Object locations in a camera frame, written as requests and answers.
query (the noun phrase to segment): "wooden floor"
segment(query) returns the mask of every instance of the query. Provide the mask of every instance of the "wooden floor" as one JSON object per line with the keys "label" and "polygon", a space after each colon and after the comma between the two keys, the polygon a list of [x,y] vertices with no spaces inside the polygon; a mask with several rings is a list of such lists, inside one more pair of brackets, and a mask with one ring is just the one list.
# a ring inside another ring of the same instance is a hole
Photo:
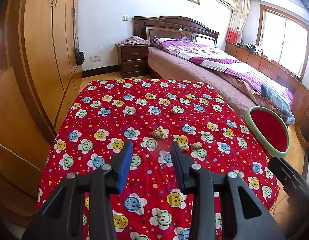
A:
{"label": "wooden floor", "polygon": [[[102,74],[98,76],[92,76],[83,78],[80,86],[80,91],[91,81],[93,80],[110,80],[110,79],[121,79],[119,72],[113,72],[108,74]],[[142,76],[142,77],[133,77],[129,79],[150,79],[150,76]],[[304,155],[305,152],[302,149],[298,138],[296,136],[296,131],[294,126],[289,126],[288,128],[289,138],[290,138],[290,148],[288,154],[286,156],[286,161],[300,174],[302,174],[303,169],[303,162],[304,162]],[[278,199],[270,213],[277,221],[277,223],[281,226],[285,225],[285,222],[290,219],[289,216],[289,209],[288,209],[288,196],[286,192],[283,190],[283,186],[281,183],[280,185],[280,192],[278,195]]]}

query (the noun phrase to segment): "curtain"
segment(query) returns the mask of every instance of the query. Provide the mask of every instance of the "curtain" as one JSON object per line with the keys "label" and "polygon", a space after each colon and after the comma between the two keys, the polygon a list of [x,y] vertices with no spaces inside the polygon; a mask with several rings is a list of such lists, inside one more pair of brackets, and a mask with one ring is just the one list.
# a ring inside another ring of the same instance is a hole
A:
{"label": "curtain", "polygon": [[250,10],[250,0],[236,0],[236,9],[232,12],[226,41],[240,43],[242,30],[247,22]]}

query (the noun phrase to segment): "metal screw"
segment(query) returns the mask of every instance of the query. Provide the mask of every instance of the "metal screw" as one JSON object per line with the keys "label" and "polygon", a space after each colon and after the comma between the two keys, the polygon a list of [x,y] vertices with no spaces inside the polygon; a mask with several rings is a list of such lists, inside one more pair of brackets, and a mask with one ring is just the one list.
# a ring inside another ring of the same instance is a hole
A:
{"label": "metal screw", "polygon": [[67,174],[67,178],[68,179],[73,179],[75,177],[75,173],[74,172],[69,172],[68,174]]}
{"label": "metal screw", "polygon": [[101,168],[102,168],[104,171],[108,171],[108,170],[111,169],[111,165],[110,165],[110,164],[103,164],[103,165],[101,166]]}
{"label": "metal screw", "polygon": [[234,171],[229,171],[228,172],[228,176],[232,179],[236,178],[237,177],[237,173],[235,173]]}
{"label": "metal screw", "polygon": [[198,171],[201,169],[201,165],[199,163],[194,163],[191,165],[191,168]]}

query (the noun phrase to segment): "bed headboard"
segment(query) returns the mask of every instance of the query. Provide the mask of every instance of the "bed headboard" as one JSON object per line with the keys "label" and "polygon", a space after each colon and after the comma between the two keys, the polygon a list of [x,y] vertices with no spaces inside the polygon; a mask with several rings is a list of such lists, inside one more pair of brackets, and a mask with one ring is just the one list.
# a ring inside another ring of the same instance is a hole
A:
{"label": "bed headboard", "polygon": [[134,17],[133,21],[133,35],[150,41],[154,38],[188,37],[192,42],[216,45],[219,35],[202,23],[181,16]]}

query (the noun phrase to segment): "green round stool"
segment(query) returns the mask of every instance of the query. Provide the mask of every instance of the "green round stool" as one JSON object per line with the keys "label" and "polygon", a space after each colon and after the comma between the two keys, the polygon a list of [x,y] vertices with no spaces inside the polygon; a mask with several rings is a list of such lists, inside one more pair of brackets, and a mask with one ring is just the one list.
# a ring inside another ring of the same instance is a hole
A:
{"label": "green round stool", "polygon": [[266,153],[272,157],[286,157],[290,143],[288,130],[276,113],[253,106],[246,112],[245,122]]}

